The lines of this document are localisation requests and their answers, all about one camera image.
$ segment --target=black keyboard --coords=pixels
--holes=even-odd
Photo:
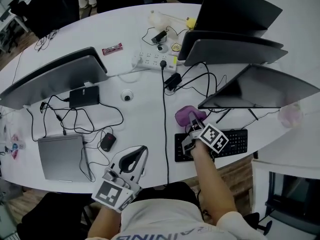
[[[248,130],[223,130],[222,132],[229,139],[229,142],[219,154],[213,150],[211,151],[211,155],[213,155],[215,159],[247,152]],[[193,161],[192,158],[185,156],[182,150],[182,141],[187,137],[187,135],[187,133],[177,133],[174,135],[174,161],[176,162]]]

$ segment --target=open laptop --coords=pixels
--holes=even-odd
[[[81,134],[41,138],[38,140],[38,148],[44,177],[47,180],[91,181]]]

